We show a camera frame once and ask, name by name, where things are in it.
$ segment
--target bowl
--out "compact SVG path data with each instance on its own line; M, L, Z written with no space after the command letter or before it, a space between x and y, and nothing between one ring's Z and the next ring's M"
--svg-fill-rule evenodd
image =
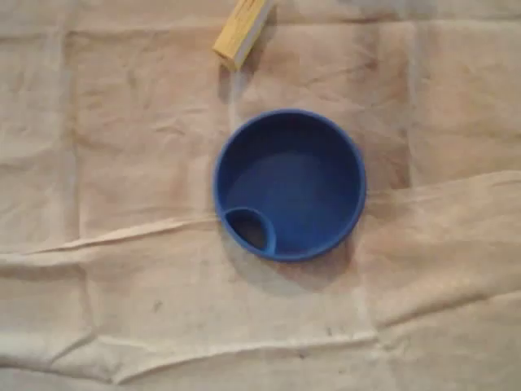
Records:
M282 262L338 245L366 201L361 153L333 121L281 109L242 125L217 159L217 216L247 251Z

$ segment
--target small compartment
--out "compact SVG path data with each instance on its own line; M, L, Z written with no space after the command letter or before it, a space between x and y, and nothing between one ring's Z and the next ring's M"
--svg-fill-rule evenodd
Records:
M255 209L235 208L226 212L225 218L234 233L246 243L263 252L273 252L274 229L263 214Z

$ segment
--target drop cloth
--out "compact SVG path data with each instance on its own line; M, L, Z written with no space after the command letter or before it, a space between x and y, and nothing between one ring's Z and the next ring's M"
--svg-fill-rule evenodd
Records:
M521 2L0 5L0 389L518 391ZM216 154L264 110L342 125L366 211L321 260L223 233Z

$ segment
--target beige cloth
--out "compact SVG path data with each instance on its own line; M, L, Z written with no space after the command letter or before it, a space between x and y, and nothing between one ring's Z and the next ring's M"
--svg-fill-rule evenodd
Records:
M283 0L231 77L233 4L0 4L0 389L518 391L521 2ZM288 106L369 181L302 266L239 249L210 192Z

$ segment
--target dark stain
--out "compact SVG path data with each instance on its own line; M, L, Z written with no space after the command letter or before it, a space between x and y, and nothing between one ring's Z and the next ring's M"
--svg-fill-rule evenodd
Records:
M156 300L154 303L154 313L157 313L161 310L161 307L163 307L163 302L161 300Z
M129 86L132 87L132 89L136 89L138 86L138 79L136 78L136 74L132 69L130 69L127 72L127 82L129 83Z

